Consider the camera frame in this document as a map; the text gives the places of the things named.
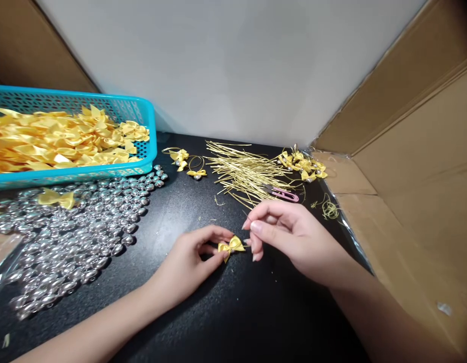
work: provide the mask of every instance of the basket rim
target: basket rim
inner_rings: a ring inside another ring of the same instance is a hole
[[[145,98],[134,97],[134,96],[122,96],[122,95],[109,95],[109,94],[100,94],[100,93],[90,93],[90,92],[76,92],[76,91],[62,91],[62,90],[51,90],[44,88],[29,88],[29,87],[15,87],[15,86],[3,86],[0,85],[1,92],[27,92],[27,93],[37,93],[37,94],[50,94],[50,95],[62,95],[62,96],[77,96],[77,97],[97,97],[103,99],[120,99],[127,101],[136,101],[143,103],[147,109],[147,119],[149,120],[148,130],[150,130],[149,145],[154,149],[152,141],[156,140],[156,123],[155,123],[155,111],[153,104]],[[151,135],[151,127],[154,129],[153,135]],[[108,164],[108,165],[93,165],[93,166],[78,166],[75,168],[65,168],[65,169],[53,169],[53,170],[30,170],[30,171],[19,171],[13,173],[2,173],[0,174],[0,183],[5,182],[26,182],[31,179],[43,179],[43,178],[54,178],[57,176],[66,176],[66,175],[77,175],[77,174],[88,174],[88,173],[101,173],[101,172],[110,172],[116,170],[125,169],[134,169],[141,167],[147,164],[153,164],[156,154],[152,152],[150,155],[146,156],[144,159],[136,162],[130,163],[121,163],[121,164]],[[111,175],[104,175],[105,178],[111,177]]]

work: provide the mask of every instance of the pile of silver beads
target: pile of silver beads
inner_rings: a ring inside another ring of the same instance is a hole
[[[20,295],[10,301],[20,320],[52,307],[83,284],[93,282],[111,256],[135,243],[137,222],[147,213],[148,196],[168,178],[160,165],[138,177],[117,177],[53,186],[74,192],[76,204],[40,205],[43,189],[18,192],[0,201],[0,233],[23,235],[17,263],[4,283],[17,283]]]

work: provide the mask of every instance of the finger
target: finger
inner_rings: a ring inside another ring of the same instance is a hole
[[[242,229],[249,230],[253,221],[262,220],[268,215],[276,218],[282,217],[282,219],[285,220],[284,223],[291,226],[299,215],[299,208],[298,205],[289,202],[264,200],[251,210],[247,216],[247,220],[242,226]]]
[[[252,261],[260,261],[263,257],[263,250],[261,250],[259,253],[257,254],[253,254],[253,258],[252,258]]]
[[[226,228],[216,226],[216,225],[209,225],[209,226],[191,231],[188,235],[190,237],[189,239],[191,240],[192,244],[198,244],[198,243],[205,243],[209,240],[211,240],[212,242],[216,242],[219,239],[230,240],[234,234],[233,232],[227,230]]]
[[[268,224],[277,224],[277,222],[279,221],[279,219],[278,219],[277,217],[268,215],[267,217],[265,217],[265,218],[263,219],[263,221],[264,221],[265,223],[268,223]]]
[[[252,253],[256,254],[262,250],[262,241],[257,237],[253,236],[252,240]]]
[[[288,256],[289,247],[294,237],[291,233],[285,232],[277,226],[256,220],[252,222],[250,238],[259,238]]]
[[[198,249],[199,255],[216,255],[218,253],[218,249],[211,245],[201,245]]]
[[[287,233],[291,233],[291,230],[288,229],[287,227],[285,227],[285,225],[283,223],[277,223],[277,228],[280,228],[281,230],[287,232]]]
[[[208,276],[210,276],[222,263],[225,258],[227,258],[228,252],[223,251],[222,253],[218,253],[213,255],[205,262],[202,262],[199,265],[199,269],[201,271],[203,280],[206,280]]]

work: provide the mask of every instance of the gold wire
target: gold wire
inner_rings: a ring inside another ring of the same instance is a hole
[[[165,151],[168,151],[168,150],[181,150],[181,148],[178,148],[178,147],[170,147],[170,148],[166,148],[166,149],[161,150],[161,152],[162,152],[163,154],[169,154],[169,153],[165,153]]]
[[[275,160],[277,158],[268,159],[245,150],[236,150],[229,147],[250,145],[222,144],[213,141],[206,141],[206,143],[207,149],[214,155],[214,157],[205,157],[209,161],[206,165],[210,165],[214,170],[213,173],[218,174],[218,180],[215,183],[224,186],[217,194],[230,194],[237,202],[248,209],[252,209],[263,199],[277,199],[263,190],[264,184],[286,191],[293,191],[300,186],[303,187],[303,183],[292,185],[300,180],[289,178],[288,175],[292,174],[292,172],[276,165]],[[280,180],[279,177],[287,177],[290,182]],[[242,192],[245,197],[235,192]]]
[[[201,166],[201,168],[200,168],[199,170],[203,169],[203,167],[205,166],[205,159],[203,159],[202,156],[190,155],[190,158],[191,158],[191,159],[189,160],[189,163],[188,163],[188,169],[193,170],[193,168],[199,167],[200,164],[201,164],[202,166]],[[193,160],[195,160],[196,158],[200,159],[198,165],[191,166],[191,162],[192,162]]]
[[[219,206],[219,207],[221,207],[222,205],[225,205],[225,202],[223,202],[222,204],[218,204],[217,196],[215,196],[215,203],[216,203],[217,206]]]
[[[322,202],[315,202],[310,205],[311,208],[315,208],[318,205],[322,205],[322,215],[325,220],[329,219],[336,219],[339,217],[339,208],[330,201],[330,196],[327,193],[324,193],[324,199]]]
[[[306,190],[305,190],[305,185],[304,185],[304,184],[302,184],[302,188],[304,188],[304,192],[302,193],[302,194],[304,195],[304,200],[302,201],[302,204],[304,204],[304,202],[305,202],[305,197],[307,196],[307,192],[306,192]]]

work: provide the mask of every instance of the person's left hand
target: person's left hand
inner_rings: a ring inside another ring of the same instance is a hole
[[[211,245],[226,243],[233,237],[229,230],[209,225],[182,234],[174,244],[168,257],[143,288],[154,299],[161,299],[165,311],[172,309],[190,296],[215,271],[228,256]],[[202,261],[200,255],[213,255]]]

